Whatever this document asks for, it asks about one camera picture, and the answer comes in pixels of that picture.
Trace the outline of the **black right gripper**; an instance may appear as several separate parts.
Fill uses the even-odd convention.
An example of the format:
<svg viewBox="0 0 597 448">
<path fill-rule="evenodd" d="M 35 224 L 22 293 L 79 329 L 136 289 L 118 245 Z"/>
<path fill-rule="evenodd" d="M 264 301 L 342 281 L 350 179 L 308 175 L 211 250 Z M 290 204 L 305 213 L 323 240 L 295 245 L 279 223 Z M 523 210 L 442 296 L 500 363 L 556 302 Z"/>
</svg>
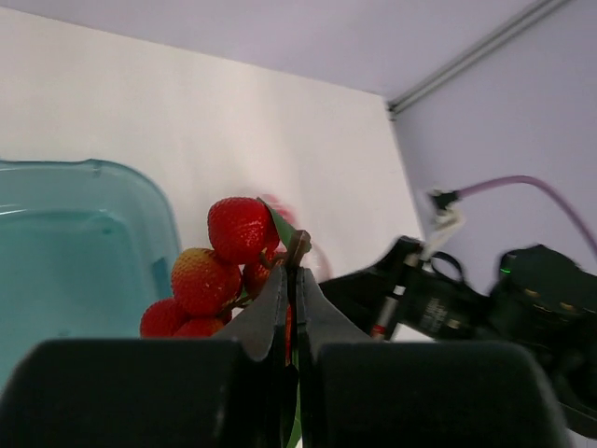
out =
<svg viewBox="0 0 597 448">
<path fill-rule="evenodd" d="M 465 268 L 437 252 L 419 260 L 423 243 L 401 236 L 365 269 L 321 283 L 326 298 L 356 327 L 389 341 L 417 331 L 435 341 L 498 340 L 487 313 L 492 301 L 474 290 Z"/>
</svg>

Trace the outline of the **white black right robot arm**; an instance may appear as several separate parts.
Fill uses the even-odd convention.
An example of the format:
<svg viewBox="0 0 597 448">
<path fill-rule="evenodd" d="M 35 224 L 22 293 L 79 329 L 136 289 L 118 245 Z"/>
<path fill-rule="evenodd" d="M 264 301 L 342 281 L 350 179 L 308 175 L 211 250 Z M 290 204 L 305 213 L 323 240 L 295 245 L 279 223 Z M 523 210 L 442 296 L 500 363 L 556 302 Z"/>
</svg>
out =
<svg viewBox="0 0 597 448">
<path fill-rule="evenodd" d="M 465 267 L 399 238 L 373 265 L 320 283 L 359 329 L 390 340 L 404 325 L 435 341 L 503 341 L 528 349 L 548 375 L 569 427 L 596 437 L 596 277 L 544 245 L 510 249 L 488 294 Z"/>
</svg>

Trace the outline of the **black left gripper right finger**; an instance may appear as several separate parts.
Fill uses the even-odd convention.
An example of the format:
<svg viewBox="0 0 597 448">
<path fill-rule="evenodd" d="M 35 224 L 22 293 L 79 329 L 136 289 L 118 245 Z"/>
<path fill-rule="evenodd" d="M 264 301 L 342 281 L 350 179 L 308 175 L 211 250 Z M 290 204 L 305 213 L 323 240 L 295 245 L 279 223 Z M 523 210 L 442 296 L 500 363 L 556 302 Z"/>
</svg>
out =
<svg viewBox="0 0 597 448">
<path fill-rule="evenodd" d="M 568 447 L 546 375 L 511 343 L 382 343 L 295 280 L 307 447 Z"/>
</svg>

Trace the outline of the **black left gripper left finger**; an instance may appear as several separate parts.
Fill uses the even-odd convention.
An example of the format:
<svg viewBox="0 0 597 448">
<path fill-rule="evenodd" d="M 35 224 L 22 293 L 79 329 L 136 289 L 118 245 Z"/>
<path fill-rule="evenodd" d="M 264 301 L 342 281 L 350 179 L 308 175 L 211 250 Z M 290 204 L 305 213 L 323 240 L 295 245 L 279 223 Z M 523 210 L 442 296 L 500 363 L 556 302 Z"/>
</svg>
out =
<svg viewBox="0 0 597 448">
<path fill-rule="evenodd" d="M 2 394 L 2 445 L 286 446 L 287 286 L 286 271 L 274 269 L 209 338 L 40 343 Z"/>
</svg>

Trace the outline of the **red strawberry bunch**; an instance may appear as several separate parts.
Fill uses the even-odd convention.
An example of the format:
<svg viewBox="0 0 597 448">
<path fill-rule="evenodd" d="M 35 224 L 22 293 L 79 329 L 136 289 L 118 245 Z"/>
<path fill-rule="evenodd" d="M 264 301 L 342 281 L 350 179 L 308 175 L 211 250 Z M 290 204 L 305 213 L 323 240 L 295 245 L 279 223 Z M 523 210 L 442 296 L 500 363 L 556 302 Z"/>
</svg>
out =
<svg viewBox="0 0 597 448">
<path fill-rule="evenodd" d="M 215 202 L 209 245 L 184 249 L 172 294 L 142 314 L 150 378 L 133 443 L 139 447 L 286 447 L 296 442 L 299 372 L 285 249 L 266 206 Z"/>
</svg>

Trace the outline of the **clear pink zip top bag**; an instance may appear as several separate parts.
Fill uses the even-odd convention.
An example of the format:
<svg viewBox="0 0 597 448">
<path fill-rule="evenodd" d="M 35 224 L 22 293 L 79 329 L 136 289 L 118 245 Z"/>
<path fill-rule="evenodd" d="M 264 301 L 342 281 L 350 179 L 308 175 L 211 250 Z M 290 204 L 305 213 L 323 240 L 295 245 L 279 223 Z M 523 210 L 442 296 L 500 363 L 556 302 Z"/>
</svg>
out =
<svg viewBox="0 0 597 448">
<path fill-rule="evenodd" d="M 312 240 L 311 235 L 299 227 L 295 213 L 272 195 L 257 197 L 271 215 L 280 244 L 285 249 L 285 267 L 309 268 L 318 282 L 329 280 L 332 272 L 323 250 Z"/>
</svg>

